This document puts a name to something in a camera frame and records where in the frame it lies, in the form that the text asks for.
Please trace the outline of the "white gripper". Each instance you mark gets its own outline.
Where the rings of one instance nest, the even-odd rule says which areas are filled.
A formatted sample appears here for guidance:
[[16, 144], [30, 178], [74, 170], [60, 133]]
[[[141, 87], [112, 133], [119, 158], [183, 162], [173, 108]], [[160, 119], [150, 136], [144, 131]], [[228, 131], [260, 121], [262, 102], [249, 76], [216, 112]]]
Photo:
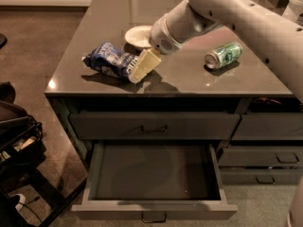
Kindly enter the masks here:
[[169, 33], [167, 15], [163, 15], [151, 27], [149, 44], [154, 48], [144, 49], [138, 59], [138, 66], [129, 75], [129, 81], [137, 84], [148, 72], [161, 62], [161, 54], [169, 55], [182, 47]]

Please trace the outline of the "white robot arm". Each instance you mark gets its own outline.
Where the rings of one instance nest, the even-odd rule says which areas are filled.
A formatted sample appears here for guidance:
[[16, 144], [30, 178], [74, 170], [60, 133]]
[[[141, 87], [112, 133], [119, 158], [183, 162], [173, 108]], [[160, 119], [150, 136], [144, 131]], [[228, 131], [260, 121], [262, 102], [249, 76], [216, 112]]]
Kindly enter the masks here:
[[141, 81], [160, 63], [162, 54], [175, 52], [218, 25], [234, 30], [295, 97], [303, 99], [302, 26], [252, 0], [183, 0], [153, 24], [151, 48], [138, 57], [130, 82]]

